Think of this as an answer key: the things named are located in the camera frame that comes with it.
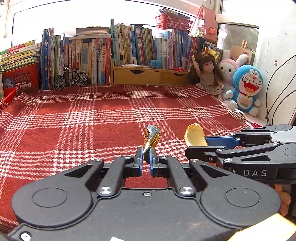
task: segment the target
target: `black cable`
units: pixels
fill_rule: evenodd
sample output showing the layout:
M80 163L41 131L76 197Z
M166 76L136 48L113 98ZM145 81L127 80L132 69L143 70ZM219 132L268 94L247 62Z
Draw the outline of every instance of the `black cable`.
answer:
M275 103L277 102L277 100L279 99L279 97L284 93L284 91L289 87L289 85L291 84L291 82L293 81L293 79L295 78L295 75L293 76L293 78L290 80L289 84L283 89L283 91L280 93L280 95L276 98L276 100L274 101L274 103L272 104L271 108L269 109L269 111L267 112L267 116L269 115L270 111L272 110L273 106L275 105Z
M290 94L288 94L285 98L283 98L283 99L281 100L281 102L279 103L279 105L276 107L276 109L275 109L275 111L274 111L274 113L273 113L273 115L272 115L272 119L271 119L271 124L272 124L272 125L274 124L274 114L276 113L276 110L279 108L279 106L281 105L281 103L282 103L286 98L288 98L288 96L290 96L291 94L293 94L294 92L296 92L296 89L293 90Z
M268 108L267 108L267 93L268 93L268 88L269 88L269 85L270 85L270 82L271 82L271 80L272 80L272 77L275 75L275 73L281 68L281 67L283 67L290 59L292 59L292 58L294 58L296 56L296 54L294 55L294 56L292 56L291 58L289 58L286 62L284 62L273 74L272 74L272 76L271 76L271 78L270 78L270 80L269 80L269 82L268 82L268 85L267 85L267 89L266 89L266 95L265 95L265 105L266 105L266 111L267 111L267 114L266 114L266 116L265 116L265 119L266 119L266 125L268 126L268 122L269 122L269 118L268 118L268 115L269 115L269 112L271 111L271 109L272 108L270 108L270 110L268 110Z

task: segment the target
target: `red plaid blanket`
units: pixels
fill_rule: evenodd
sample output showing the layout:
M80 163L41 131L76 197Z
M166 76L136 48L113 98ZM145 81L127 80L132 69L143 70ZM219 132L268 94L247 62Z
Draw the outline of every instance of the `red plaid blanket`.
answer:
M247 127L196 86L113 86L38 91L25 88L0 114L0 230L16 225L14 192L26 183L90 160L134 155L147 125L162 131L157 153L187 162L184 133L199 123L206 135ZM128 187L166 187L163 178L129 178Z

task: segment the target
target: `toy bicycle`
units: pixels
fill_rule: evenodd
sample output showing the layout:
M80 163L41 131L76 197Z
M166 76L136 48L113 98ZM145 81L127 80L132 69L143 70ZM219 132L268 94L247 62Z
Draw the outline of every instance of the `toy bicycle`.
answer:
M66 75L66 70L72 70L69 71L68 73L75 73L74 77L72 80L69 79L69 77ZM80 87L85 86L87 84L87 81L89 79L88 75L81 71L81 72L77 72L78 68L74 69L73 68L67 68L63 65L63 75L59 76L55 82L54 82L54 87L56 90L62 90L65 85L66 85L66 81L69 81L70 85L73 85L74 83Z

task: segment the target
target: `stuffed toy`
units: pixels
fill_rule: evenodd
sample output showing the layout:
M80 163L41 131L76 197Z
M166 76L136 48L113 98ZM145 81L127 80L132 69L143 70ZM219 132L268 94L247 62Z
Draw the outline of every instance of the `stuffed toy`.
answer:
M223 51L223 60L218 64L223 74L223 100L227 100L225 93L233 90L232 78L237 69L248 60L248 55L242 54L236 61L230 59L230 51L228 49Z
M251 116L258 115L257 107L261 106L261 101L255 95L263 85L259 70L252 65L243 65L233 75L232 82L235 89L226 92L226 97L230 98L228 108L239 109Z

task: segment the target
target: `bicycle wheel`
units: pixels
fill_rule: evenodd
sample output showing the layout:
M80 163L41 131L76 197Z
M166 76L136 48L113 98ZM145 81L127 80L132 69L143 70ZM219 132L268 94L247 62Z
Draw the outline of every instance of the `bicycle wheel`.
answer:
M55 81L54 81L54 87L56 90L62 90L66 85L66 80L63 76L59 76Z
M79 73L76 75L75 84L82 87L85 86L87 83L87 75L85 73Z

